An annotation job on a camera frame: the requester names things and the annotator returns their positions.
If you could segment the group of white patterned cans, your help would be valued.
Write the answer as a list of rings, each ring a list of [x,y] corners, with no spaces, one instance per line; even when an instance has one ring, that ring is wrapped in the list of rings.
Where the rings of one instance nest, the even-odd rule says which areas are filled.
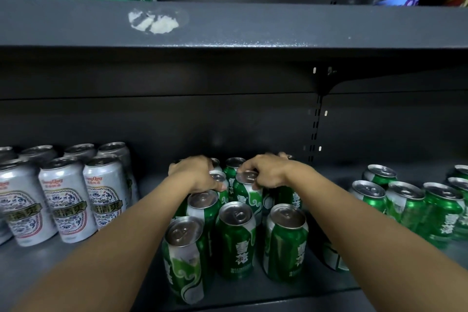
[[[94,235],[131,207],[132,182],[111,144],[97,155],[0,163],[0,213],[17,243],[32,246],[59,234],[65,243]]]

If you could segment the cluster of green beer cans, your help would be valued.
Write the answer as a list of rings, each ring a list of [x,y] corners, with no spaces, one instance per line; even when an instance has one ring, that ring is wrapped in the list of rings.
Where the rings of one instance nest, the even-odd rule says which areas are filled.
[[[468,240],[468,166],[454,165],[442,182],[422,182],[372,164],[347,189],[438,249]]]
[[[256,222],[252,209],[231,199],[221,206],[215,191],[188,195],[186,214],[174,216],[162,241],[170,289],[184,304],[203,300],[217,269],[239,280],[254,271]],[[301,273],[307,247],[306,213],[282,202],[268,212],[263,268],[269,279],[293,281]]]

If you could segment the small-topped green drink can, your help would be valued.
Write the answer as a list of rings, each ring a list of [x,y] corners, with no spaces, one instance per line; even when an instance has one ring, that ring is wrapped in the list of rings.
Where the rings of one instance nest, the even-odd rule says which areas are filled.
[[[212,178],[226,186],[224,191],[215,191],[219,197],[220,205],[223,206],[229,202],[229,182],[226,179],[226,175],[223,172],[215,170],[209,171]]]

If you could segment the grey metal shelf board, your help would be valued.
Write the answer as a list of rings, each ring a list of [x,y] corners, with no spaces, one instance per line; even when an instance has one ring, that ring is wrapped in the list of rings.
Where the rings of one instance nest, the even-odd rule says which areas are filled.
[[[0,98],[468,90],[468,10],[0,0]]]
[[[44,243],[20,247],[14,241],[0,246],[0,312],[8,312],[20,296],[79,244],[63,243],[55,236]],[[215,275],[205,298],[194,305],[179,303],[167,284],[162,256],[157,253],[132,312],[189,312],[215,310],[266,310],[273,304],[293,310],[358,310],[362,291],[351,273],[337,273],[321,263],[307,248],[302,274],[295,283],[276,283],[266,277],[261,263],[241,281]]]

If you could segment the person's left hand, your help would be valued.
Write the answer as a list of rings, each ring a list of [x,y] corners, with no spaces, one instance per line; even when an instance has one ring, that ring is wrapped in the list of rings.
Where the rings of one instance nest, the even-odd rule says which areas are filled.
[[[210,158],[190,156],[169,166],[167,181],[187,194],[205,192],[205,179],[212,178],[209,173],[212,169]]]

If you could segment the person's right hand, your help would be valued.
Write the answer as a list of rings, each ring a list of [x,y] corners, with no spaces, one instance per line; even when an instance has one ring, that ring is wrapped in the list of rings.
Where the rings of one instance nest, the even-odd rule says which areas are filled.
[[[245,161],[237,172],[258,171],[258,177],[266,177],[266,187],[275,188],[289,184],[292,173],[300,167],[300,164],[289,160],[284,152],[280,152],[279,155],[265,153]]]

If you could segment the person's right forearm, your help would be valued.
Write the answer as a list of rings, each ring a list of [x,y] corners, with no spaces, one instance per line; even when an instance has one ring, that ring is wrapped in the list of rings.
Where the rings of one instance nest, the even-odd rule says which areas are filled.
[[[301,196],[379,312],[468,312],[468,270],[312,167],[286,161]]]

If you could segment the person's left forearm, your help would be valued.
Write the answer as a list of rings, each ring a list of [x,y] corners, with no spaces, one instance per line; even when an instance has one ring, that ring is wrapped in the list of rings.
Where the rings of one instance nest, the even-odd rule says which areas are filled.
[[[171,174],[91,237],[11,312],[130,312],[170,221],[196,174]]]

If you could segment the green drink can white swirl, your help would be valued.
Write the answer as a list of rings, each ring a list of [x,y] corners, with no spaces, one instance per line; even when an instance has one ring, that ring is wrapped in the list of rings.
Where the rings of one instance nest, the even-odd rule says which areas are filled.
[[[262,223],[263,209],[263,189],[261,187],[257,190],[253,188],[258,175],[256,171],[237,173],[233,184],[236,200],[247,204],[252,209],[257,227]]]

